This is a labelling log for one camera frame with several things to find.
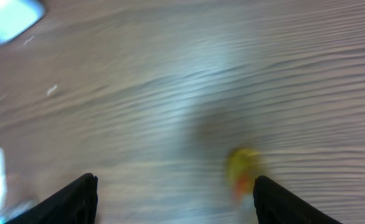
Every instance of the wooden table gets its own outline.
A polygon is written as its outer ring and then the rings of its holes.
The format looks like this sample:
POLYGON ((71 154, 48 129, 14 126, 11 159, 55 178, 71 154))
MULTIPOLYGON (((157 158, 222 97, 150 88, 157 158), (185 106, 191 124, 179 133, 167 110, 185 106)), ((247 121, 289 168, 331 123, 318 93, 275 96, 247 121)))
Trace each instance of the wooden table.
POLYGON ((365 223, 365 0, 46 5, 0 47, 0 147, 25 194, 92 172, 99 223, 238 223, 223 164, 251 144, 365 223))

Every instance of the transparent plastic object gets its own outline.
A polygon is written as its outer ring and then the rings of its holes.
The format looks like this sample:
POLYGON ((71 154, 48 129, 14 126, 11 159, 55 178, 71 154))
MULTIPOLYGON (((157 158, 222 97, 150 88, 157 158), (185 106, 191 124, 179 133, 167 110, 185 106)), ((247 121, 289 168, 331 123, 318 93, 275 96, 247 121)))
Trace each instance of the transparent plastic object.
POLYGON ((0 45, 24 32, 44 13, 44 6, 36 0, 0 0, 0 45))

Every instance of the white container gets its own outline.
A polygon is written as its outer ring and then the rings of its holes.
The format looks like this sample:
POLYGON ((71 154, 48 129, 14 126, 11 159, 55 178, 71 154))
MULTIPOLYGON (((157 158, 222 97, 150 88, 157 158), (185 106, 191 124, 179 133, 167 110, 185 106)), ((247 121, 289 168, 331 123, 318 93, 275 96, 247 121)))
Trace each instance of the white container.
POLYGON ((36 0, 0 0, 0 45, 35 24, 45 13, 36 0))

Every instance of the wood grain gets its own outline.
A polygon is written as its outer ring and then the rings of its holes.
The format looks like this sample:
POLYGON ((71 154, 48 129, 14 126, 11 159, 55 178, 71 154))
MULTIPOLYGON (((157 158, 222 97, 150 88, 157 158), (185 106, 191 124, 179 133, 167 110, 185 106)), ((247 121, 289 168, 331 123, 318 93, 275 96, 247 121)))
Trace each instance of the wood grain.
POLYGON ((99 223, 239 223, 223 163, 252 144, 365 223, 365 0, 46 5, 0 47, 0 147, 31 194, 92 172, 99 223))

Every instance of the plastic packaging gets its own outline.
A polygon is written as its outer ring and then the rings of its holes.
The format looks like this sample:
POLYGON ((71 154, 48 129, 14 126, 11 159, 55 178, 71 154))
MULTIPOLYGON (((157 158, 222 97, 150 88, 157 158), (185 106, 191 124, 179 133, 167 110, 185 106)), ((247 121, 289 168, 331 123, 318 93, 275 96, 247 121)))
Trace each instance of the plastic packaging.
POLYGON ((0 0, 0 45, 35 24, 45 13, 36 0, 0 0))

